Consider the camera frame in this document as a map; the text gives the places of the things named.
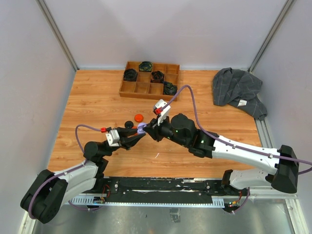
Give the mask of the lilac earbud charging case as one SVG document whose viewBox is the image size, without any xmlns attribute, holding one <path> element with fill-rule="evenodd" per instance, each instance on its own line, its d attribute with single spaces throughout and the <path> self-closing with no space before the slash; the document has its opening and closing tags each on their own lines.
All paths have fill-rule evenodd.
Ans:
<svg viewBox="0 0 312 234">
<path fill-rule="evenodd" d="M 146 127 L 146 126 L 147 126 L 147 124 L 144 122 L 139 123 L 137 126 L 137 134 L 138 135 L 145 134 L 146 132 L 144 131 L 144 127 Z"/>
</svg>

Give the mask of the black earbud charging case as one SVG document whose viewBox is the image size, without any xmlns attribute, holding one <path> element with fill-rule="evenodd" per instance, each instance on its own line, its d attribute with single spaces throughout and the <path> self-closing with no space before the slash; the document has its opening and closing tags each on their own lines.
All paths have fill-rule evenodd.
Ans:
<svg viewBox="0 0 312 234">
<path fill-rule="evenodd" d="M 134 123 L 132 122 L 132 121 L 126 121 L 125 123 L 124 123 L 124 126 L 125 126 L 125 128 L 127 128 L 127 129 L 132 129 L 133 127 L 134 127 Z"/>
</svg>

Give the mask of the orange earbud charging case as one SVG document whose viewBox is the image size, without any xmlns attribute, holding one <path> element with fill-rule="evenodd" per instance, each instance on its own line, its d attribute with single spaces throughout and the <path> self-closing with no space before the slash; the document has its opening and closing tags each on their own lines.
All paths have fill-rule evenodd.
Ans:
<svg viewBox="0 0 312 234">
<path fill-rule="evenodd" d="M 144 116 L 142 114 L 136 114 L 134 120 L 138 123 L 141 123 L 144 120 Z"/>
</svg>

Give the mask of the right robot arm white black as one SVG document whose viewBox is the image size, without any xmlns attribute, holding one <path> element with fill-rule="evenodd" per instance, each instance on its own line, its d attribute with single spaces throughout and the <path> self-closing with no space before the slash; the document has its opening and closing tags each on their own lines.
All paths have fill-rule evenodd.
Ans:
<svg viewBox="0 0 312 234">
<path fill-rule="evenodd" d="M 155 141 L 167 138 L 200 158 L 227 159 L 252 166 L 249 170 L 224 172 L 221 190 L 226 195 L 247 187 L 263 186 L 288 194 L 297 192 L 299 163 L 290 146 L 261 148 L 233 141 L 196 128 L 194 121 L 183 114 L 167 117 L 162 122 L 152 119 L 143 130 Z"/>
</svg>

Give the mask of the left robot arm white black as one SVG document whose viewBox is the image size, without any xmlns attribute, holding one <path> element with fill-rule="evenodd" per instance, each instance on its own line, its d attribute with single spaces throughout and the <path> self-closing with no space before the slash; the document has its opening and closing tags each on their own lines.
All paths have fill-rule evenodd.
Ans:
<svg viewBox="0 0 312 234">
<path fill-rule="evenodd" d="M 95 128 L 104 133 L 104 142 L 89 141 L 80 146 L 85 160 L 71 168 L 51 172 L 41 171 L 20 202 L 31 219 L 45 224 L 50 222 L 62 205 L 82 192 L 99 193 L 104 188 L 103 172 L 108 164 L 104 156 L 111 156 L 117 149 L 130 150 L 145 136 L 143 127 Z"/>
</svg>

